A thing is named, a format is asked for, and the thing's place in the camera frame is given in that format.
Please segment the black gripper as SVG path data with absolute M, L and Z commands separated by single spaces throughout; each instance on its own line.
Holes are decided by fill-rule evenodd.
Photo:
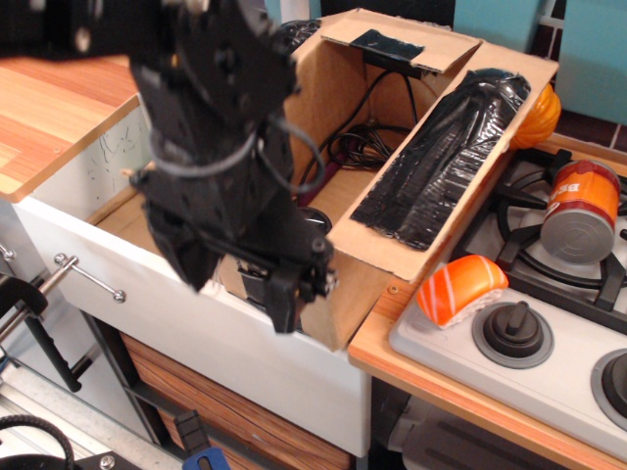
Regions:
M 179 278 L 199 292 L 225 256 L 265 271 L 266 313 L 280 334 L 294 333 L 303 305 L 337 284 L 332 245 L 293 201 L 324 174 L 292 183 L 290 137 L 323 162 L 312 138 L 280 116 L 244 133 L 203 130 L 182 142 L 153 128 L 153 165 L 130 177 L 145 198 L 153 240 Z

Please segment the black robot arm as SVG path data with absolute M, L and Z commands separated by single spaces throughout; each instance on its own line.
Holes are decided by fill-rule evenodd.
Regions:
M 294 203 L 283 113 L 295 61 L 264 13 L 238 1 L 5 1 L 1 54 L 69 61 L 124 55 L 150 123 L 153 167 L 131 186 L 180 279 L 202 289 L 225 256 L 263 274 L 274 329 L 333 289 L 333 248 Z

